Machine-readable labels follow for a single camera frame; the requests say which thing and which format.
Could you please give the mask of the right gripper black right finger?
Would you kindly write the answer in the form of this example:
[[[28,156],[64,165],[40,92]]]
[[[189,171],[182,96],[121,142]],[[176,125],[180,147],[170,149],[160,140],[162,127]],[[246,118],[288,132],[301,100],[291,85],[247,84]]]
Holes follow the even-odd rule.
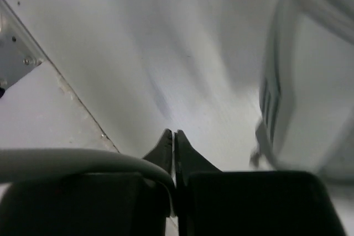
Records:
[[[180,235],[345,235],[322,182],[303,171],[223,172],[174,134]]]

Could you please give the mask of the white grey headphones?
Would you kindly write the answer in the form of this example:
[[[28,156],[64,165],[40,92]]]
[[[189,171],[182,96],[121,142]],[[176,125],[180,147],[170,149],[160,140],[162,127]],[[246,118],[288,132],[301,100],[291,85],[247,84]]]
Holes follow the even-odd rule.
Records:
[[[353,183],[353,0],[277,1],[259,106],[254,166]]]

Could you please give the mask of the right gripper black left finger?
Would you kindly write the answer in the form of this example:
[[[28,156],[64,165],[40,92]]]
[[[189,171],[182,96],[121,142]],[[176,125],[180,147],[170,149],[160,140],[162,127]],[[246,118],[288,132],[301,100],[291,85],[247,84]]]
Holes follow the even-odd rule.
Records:
[[[92,149],[3,149],[2,235],[164,235],[174,214],[173,134],[143,158]]]

